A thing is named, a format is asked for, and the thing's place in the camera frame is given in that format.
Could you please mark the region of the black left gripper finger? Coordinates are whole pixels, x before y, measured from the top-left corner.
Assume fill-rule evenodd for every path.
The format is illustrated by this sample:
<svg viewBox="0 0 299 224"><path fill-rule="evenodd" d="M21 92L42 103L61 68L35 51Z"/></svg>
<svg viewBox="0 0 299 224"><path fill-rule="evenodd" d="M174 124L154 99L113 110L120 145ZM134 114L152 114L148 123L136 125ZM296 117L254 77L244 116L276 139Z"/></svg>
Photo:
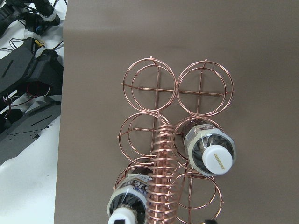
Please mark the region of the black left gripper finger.
<svg viewBox="0 0 299 224"><path fill-rule="evenodd" d="M205 224L216 224L216 220L215 219L206 219Z"/></svg>

